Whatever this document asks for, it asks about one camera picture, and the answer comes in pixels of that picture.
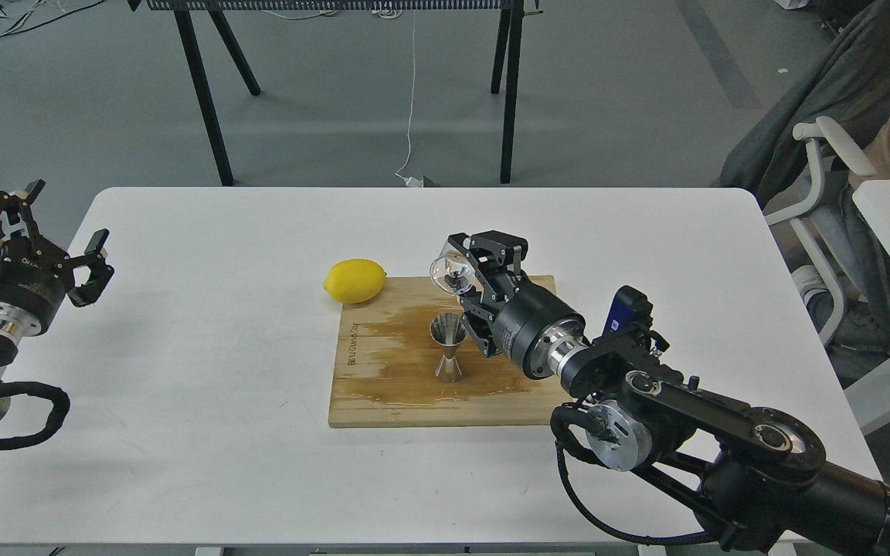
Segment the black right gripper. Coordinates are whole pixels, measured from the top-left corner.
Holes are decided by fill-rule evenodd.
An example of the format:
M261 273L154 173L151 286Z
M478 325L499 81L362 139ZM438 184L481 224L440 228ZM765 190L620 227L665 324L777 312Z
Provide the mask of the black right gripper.
M32 215L45 186L46 181L35 180L22 190L0 191L0 307L22 314L28 321L26 337L49 330L65 295L75 307L96 303L114 275L104 249L109 229L96 231L82 256L46 252L46 239ZM89 269L80 285L75 284L78 268Z

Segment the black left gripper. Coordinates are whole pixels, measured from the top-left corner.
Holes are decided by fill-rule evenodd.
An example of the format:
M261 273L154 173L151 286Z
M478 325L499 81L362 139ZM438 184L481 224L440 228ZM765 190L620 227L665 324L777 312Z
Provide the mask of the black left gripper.
M499 231L448 236L447 249L474 270L454 270L453 290L465 324L485 357L508 356L526 377L558 375L569 357L589 348L584 319L555 294L529 280L521 268L523 237Z

